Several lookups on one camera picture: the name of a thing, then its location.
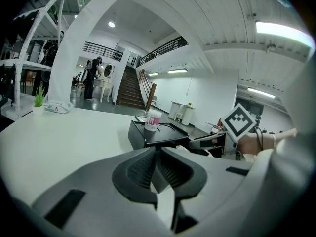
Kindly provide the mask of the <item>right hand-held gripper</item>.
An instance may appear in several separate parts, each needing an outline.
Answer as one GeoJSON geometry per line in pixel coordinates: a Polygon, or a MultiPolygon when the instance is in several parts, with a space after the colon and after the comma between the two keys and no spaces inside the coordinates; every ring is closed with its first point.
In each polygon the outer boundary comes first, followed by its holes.
{"type": "Polygon", "coordinates": [[[191,149],[213,149],[224,146],[223,155],[235,155],[239,140],[254,128],[256,121],[251,114],[238,103],[221,119],[222,130],[198,137],[189,142],[191,149]]]}

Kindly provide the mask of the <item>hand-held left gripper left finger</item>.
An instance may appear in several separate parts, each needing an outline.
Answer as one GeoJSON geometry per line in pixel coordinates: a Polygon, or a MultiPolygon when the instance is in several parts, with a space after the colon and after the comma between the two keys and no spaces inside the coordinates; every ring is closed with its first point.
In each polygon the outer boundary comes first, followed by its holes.
{"type": "Polygon", "coordinates": [[[32,208],[78,237],[168,237],[150,190],[155,149],[86,164],[43,192],[32,208]]]}

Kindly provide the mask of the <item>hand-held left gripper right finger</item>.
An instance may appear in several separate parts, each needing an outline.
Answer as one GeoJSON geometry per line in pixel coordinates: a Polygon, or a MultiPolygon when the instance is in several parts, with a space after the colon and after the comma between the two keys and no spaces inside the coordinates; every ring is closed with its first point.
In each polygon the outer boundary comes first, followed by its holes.
{"type": "Polygon", "coordinates": [[[162,148],[156,171],[167,185],[158,196],[156,234],[244,234],[258,190],[258,158],[210,158],[162,148]]]}

